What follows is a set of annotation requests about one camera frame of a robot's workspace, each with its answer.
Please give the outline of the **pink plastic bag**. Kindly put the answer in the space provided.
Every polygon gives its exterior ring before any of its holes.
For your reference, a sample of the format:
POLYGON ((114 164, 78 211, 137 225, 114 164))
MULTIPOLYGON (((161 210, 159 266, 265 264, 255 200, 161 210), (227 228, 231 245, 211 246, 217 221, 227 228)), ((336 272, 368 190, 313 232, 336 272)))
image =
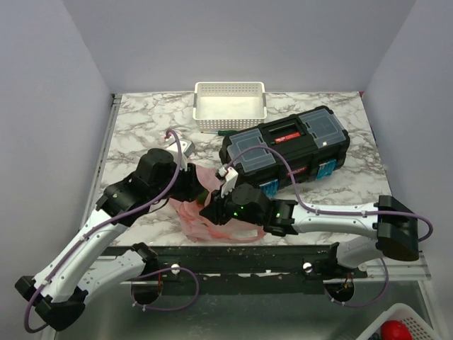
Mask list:
POLYGON ((193 202, 178 202, 170 199, 169 203, 180 220, 183 234, 192 242, 213 241, 229 244, 247 244, 257 242, 265 236, 262 227, 238 220, 230 220, 225 225, 214 225, 199 215, 210 201, 212 191, 219 189, 220 180, 215 176, 215 169, 196 166, 200 183, 210 192, 204 206, 193 202))

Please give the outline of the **green fake fruit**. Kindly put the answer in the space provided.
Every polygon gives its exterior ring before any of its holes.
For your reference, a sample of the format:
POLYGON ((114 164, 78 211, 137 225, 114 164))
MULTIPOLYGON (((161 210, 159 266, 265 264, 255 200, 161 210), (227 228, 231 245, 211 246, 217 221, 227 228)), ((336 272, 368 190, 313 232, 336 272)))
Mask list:
POLYGON ((209 191, 207 190, 204 190, 200 195, 198 195, 195 199, 195 202, 198 204, 198 205, 201 205, 201 206, 204 206, 205 205, 205 202, 207 200, 207 197, 208 195, 210 194, 209 191))

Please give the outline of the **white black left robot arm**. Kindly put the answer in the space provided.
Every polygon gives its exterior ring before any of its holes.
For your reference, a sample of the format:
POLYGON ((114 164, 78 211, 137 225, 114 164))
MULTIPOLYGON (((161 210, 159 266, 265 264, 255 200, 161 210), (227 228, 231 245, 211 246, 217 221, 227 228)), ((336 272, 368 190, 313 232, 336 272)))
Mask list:
POLYGON ((105 188, 84 225, 49 265, 17 280, 15 288, 28 302, 23 321, 28 333, 47 327, 65 330, 112 285, 180 271, 179 265, 161 267, 157 253, 144 243, 133 244, 98 268, 92 265, 154 204, 169 198, 192 202, 203 192, 196 166, 188 162, 191 152, 190 147, 177 144, 150 149, 134 171, 105 188))

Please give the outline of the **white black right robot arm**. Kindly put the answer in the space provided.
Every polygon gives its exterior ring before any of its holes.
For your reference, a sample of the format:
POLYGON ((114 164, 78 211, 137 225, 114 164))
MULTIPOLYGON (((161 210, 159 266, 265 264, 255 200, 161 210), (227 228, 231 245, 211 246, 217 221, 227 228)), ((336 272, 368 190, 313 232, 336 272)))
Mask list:
POLYGON ((235 219, 263 228, 274 236, 332 232, 354 239, 332 246, 327 272, 336 278, 350 269, 386 257, 412 262, 419 259, 419 217, 390 195, 363 205, 310 205, 269 198, 258 188, 241 184, 227 195, 213 191, 200 216, 215 225, 235 219))

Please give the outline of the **black toolbox clear lids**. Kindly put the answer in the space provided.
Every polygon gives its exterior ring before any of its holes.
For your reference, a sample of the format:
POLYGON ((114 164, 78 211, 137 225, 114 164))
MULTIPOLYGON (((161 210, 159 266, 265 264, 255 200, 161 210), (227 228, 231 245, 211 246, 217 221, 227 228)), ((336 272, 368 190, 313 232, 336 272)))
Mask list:
MULTIPOLYGON (((228 164, 247 148, 264 145, 285 158, 297 183, 330 176, 345 163, 348 131, 334 112, 319 106, 286 118, 231 132, 222 141, 221 163, 228 164)), ((234 161, 237 184, 249 183, 273 197, 289 186, 289 171, 281 159, 265 149, 253 149, 234 161)))

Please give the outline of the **white perforated plastic basket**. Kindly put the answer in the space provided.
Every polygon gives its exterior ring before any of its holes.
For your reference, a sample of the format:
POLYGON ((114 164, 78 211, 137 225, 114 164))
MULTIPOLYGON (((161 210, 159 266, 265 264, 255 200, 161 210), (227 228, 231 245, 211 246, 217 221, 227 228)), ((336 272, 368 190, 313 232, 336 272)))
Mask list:
POLYGON ((193 119, 203 132, 243 130, 267 118, 260 81, 200 81, 195 84, 193 119))

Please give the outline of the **white basket bottom right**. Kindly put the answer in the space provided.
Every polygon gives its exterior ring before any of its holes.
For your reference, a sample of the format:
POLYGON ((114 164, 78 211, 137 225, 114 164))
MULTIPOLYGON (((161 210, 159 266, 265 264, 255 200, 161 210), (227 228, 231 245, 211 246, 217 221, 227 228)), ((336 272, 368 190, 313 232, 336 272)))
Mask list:
POLYGON ((361 334, 355 339, 368 339, 374 333, 380 333, 381 326, 385 322, 398 321, 410 332, 412 339, 437 339, 439 336, 431 326, 411 307, 402 303, 396 303, 382 312, 361 334))

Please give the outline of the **red ball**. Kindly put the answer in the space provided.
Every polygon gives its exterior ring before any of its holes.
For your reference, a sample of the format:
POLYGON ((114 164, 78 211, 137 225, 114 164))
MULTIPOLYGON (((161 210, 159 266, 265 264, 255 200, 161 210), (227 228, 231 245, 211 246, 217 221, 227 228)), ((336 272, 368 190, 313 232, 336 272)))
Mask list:
POLYGON ((383 323, 380 328, 382 340, 412 340, 413 337, 406 325, 396 320, 383 323))

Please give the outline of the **green handled screwdriver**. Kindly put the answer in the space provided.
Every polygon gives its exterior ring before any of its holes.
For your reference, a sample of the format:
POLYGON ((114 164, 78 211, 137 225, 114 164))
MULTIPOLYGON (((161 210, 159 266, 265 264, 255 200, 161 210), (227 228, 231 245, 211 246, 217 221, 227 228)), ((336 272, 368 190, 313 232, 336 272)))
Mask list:
POLYGON ((237 131, 235 131, 235 130, 216 130, 216 131, 202 131, 201 133, 209 134, 209 135, 227 136, 227 135, 230 135, 235 132, 237 132, 237 131))

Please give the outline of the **aluminium rail left edge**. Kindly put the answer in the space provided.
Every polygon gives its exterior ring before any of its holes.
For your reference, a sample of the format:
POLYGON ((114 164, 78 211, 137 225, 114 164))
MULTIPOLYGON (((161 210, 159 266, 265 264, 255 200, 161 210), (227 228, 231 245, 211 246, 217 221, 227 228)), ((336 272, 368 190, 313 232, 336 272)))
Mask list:
POLYGON ((114 93, 112 95, 112 106, 110 108, 110 113, 108 116, 108 123, 107 123, 107 128, 103 137, 103 141, 101 144, 101 149, 100 153, 98 155, 98 161, 96 164, 95 172, 94 172, 94 177, 91 182, 91 187, 90 187, 90 192, 88 195, 88 200, 84 208, 84 213, 81 218, 81 226, 82 228, 85 224, 85 221, 88 219, 89 215, 91 214, 91 211, 96 203, 96 199, 98 197, 98 191, 101 187, 101 179, 103 175, 103 171, 105 168, 105 161, 107 159, 108 155, 108 150, 110 147, 110 143, 113 137, 113 131, 115 128, 115 123, 117 120, 117 115, 118 111, 120 109, 120 104, 122 100, 122 94, 121 93, 114 93))

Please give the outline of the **aluminium rail front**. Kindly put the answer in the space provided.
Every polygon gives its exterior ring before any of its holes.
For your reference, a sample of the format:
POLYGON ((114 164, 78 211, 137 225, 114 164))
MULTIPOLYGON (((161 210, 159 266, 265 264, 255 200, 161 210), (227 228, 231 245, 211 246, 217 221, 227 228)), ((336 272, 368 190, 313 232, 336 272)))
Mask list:
MULTIPOLYGON (((432 278, 422 251, 419 252, 417 261, 405 262, 385 258, 384 263, 390 281, 429 281, 432 278)), ((365 271, 370 280, 385 279, 384 265, 379 259, 363 263, 359 269, 365 271)))

